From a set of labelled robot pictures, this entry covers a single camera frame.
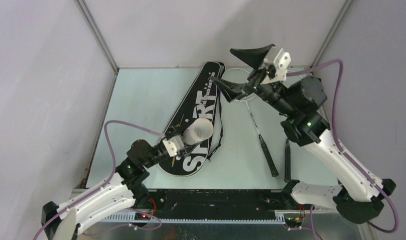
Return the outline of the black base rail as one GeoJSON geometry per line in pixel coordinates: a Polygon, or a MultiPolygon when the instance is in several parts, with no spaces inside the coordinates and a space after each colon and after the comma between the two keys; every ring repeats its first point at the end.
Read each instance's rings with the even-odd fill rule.
{"type": "Polygon", "coordinates": [[[276,211],[309,211],[291,196],[270,189],[151,189],[134,208],[155,210],[159,219],[275,220],[276,211]]]}

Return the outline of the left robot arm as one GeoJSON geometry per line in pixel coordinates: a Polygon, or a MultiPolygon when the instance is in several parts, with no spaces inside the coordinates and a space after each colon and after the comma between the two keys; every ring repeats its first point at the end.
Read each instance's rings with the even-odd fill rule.
{"type": "Polygon", "coordinates": [[[187,157],[201,142],[212,136],[190,126],[172,127],[161,141],[152,146],[146,140],[134,141],[127,157],[110,175],[82,194],[42,208],[42,229],[49,240],[75,240],[89,227],[120,210],[143,208],[149,202],[149,191],[143,181],[147,169],[171,158],[187,157]]]}

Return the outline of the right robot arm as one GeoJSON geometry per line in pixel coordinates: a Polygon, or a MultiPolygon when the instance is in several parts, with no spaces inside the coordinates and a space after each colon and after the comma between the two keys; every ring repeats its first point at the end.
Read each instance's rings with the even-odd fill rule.
{"type": "Polygon", "coordinates": [[[226,100],[258,96],[285,117],[281,127],[288,140],[318,157],[339,181],[338,185],[326,186],[293,180],[281,196],[283,206],[288,209],[299,204],[325,207],[355,224],[378,217],[396,184],[371,173],[338,139],[334,126],[319,112],[327,100],[321,80],[307,69],[299,72],[301,80],[285,86],[291,76],[288,72],[291,57],[274,44],[253,49],[232,48],[230,53],[252,72],[245,83],[213,78],[226,100]]]}

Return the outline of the white shuttlecock tube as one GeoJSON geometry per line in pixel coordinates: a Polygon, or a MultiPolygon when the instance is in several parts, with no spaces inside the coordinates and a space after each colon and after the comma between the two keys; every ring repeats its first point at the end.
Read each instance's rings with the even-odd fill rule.
{"type": "Polygon", "coordinates": [[[204,117],[196,119],[182,134],[182,141],[187,145],[195,145],[209,139],[214,132],[212,122],[204,117]]]}

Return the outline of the white racket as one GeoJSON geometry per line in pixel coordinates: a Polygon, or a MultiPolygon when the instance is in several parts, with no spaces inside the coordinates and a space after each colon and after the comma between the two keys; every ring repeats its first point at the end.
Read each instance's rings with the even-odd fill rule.
{"type": "Polygon", "coordinates": [[[287,138],[285,141],[285,175],[284,175],[284,182],[289,183],[292,180],[291,177],[291,147],[290,141],[287,138]]]}
{"type": "MultiPolygon", "coordinates": [[[[225,79],[225,77],[230,72],[232,72],[233,74],[238,74],[238,73],[240,73],[240,74],[242,73],[242,74],[246,74],[246,75],[250,74],[250,72],[248,70],[246,70],[246,69],[239,68],[239,67],[233,67],[233,68],[227,69],[223,73],[222,78],[225,79]]],[[[276,168],[276,166],[274,164],[274,161],[273,161],[272,156],[270,154],[269,148],[268,148],[264,138],[262,137],[262,134],[259,131],[259,128],[257,126],[257,123],[256,123],[255,118],[253,116],[253,113],[251,111],[251,108],[249,106],[249,101],[253,100],[255,97],[256,97],[256,95],[254,93],[252,93],[252,94],[244,96],[244,97],[242,97],[240,99],[234,98],[233,101],[234,102],[239,102],[239,103],[245,103],[245,105],[246,105],[246,107],[248,109],[249,115],[250,115],[250,117],[252,119],[253,125],[254,125],[254,127],[256,129],[256,132],[258,134],[260,146],[261,146],[262,152],[264,154],[265,160],[266,160],[266,162],[268,164],[270,173],[271,173],[272,177],[277,177],[279,175],[279,172],[278,172],[278,170],[277,170],[277,168],[276,168]]]]}

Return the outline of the black racket bag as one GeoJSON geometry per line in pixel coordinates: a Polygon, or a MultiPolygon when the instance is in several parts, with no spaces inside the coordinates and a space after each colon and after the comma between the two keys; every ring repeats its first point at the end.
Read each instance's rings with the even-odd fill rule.
{"type": "MultiPolygon", "coordinates": [[[[220,103],[221,92],[210,77],[220,78],[225,72],[225,65],[217,61],[207,61],[192,83],[187,94],[176,109],[167,131],[171,127],[189,127],[195,119],[203,117],[211,121],[221,120],[222,107],[220,103]]],[[[187,157],[177,156],[175,159],[161,162],[159,166],[166,173],[174,177],[188,177],[197,173],[205,163],[210,161],[214,153],[221,146],[223,138],[223,124],[215,127],[219,131],[219,139],[212,137],[203,141],[187,157]]]]}

